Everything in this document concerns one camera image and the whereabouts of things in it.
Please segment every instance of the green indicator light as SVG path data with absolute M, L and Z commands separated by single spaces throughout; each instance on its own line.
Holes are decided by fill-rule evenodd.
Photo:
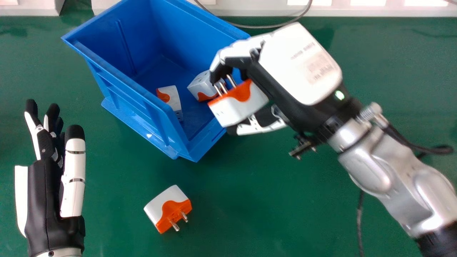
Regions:
M 341 91 L 339 91 L 339 90 L 335 91 L 335 96 L 336 96 L 336 98 L 338 98 L 338 99 L 340 99 L 340 100 L 343 100 L 344 97 L 345 97 L 344 94 L 343 94 L 343 92 L 341 92 Z

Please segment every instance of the metal prong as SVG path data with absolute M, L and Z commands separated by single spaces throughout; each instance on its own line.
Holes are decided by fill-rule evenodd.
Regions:
M 189 220 L 187 219 L 187 215 L 186 215 L 183 211 L 181 211 L 181 216 L 182 216 L 182 219 L 183 219 L 186 223 L 189 222 Z
M 173 222 L 172 220 L 170 220 L 170 223 L 171 223 L 171 225 L 173 226 L 173 228 L 176 230 L 176 232 L 178 232 L 178 231 L 179 231 L 178 225 L 176 225 L 176 223 Z
M 222 96 L 222 92 L 221 90 L 218 88 L 218 86 L 216 84 L 213 84 L 213 87 L 216 89 L 216 91 L 218 92 L 218 95 L 219 96 Z
M 227 88 L 225 87 L 224 83 L 219 81 L 219 86 L 221 86 L 221 89 L 222 89 L 222 91 L 224 91 L 224 94 L 228 93 Z
M 235 83 L 235 80 L 233 79 L 233 76 L 231 74 L 227 74 L 227 79 L 228 81 L 230 82 L 230 84 L 232 84 L 232 87 L 236 87 L 236 83 Z

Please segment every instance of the blue plastic bin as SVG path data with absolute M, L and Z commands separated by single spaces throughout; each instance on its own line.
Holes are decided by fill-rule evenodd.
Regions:
M 187 90 L 245 32 L 185 0 L 123 0 L 62 39 L 87 61 L 101 105 L 169 157 L 198 161 L 225 133 Z M 155 89 L 176 85 L 184 122 Z

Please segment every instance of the robotic hand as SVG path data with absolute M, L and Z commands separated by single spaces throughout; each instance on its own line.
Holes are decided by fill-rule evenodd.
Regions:
M 15 167 L 15 197 L 29 257 L 80 257 L 84 250 L 85 136 L 79 125 L 60 133 L 59 112 L 52 104 L 41 123 L 32 99 L 24 112 L 37 160 Z
M 448 154 L 452 149 L 413 145 L 378 104 L 362 109 L 344 87 L 338 64 L 299 23 L 219 50 L 210 67 L 211 82 L 232 82 L 233 68 L 240 69 L 244 82 L 208 103 L 223 127 L 232 134 L 253 134 L 288 125 L 297 132 L 298 145 L 289 153 L 297 159 L 318 144 L 329 144 L 353 182 L 383 203 L 423 256 L 457 256 L 454 188 L 413 152 Z M 262 121 L 257 114 L 269 101 L 274 103 L 269 121 Z

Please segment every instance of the green table surface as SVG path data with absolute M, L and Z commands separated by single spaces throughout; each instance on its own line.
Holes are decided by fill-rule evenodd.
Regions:
M 60 37 L 93 16 L 67 1 L 61 17 L 0 17 L 0 256 L 26 256 L 16 225 L 16 164 L 34 153 L 23 119 L 57 102 L 87 140 L 85 256 L 357 255 L 358 188 L 329 146 L 289 157 L 293 131 L 223 136 L 199 161 L 172 160 L 104 110 L 83 58 Z M 266 24 L 284 18 L 231 18 Z M 347 88 L 413 142 L 457 147 L 457 19 L 304 18 L 340 64 Z M 248 31 L 256 34 L 263 31 Z M 457 159 L 424 161 L 457 183 Z M 177 184 L 192 201 L 189 223 L 160 235 L 143 207 Z M 415 243 L 373 197 L 364 206 L 367 257 L 418 257 Z

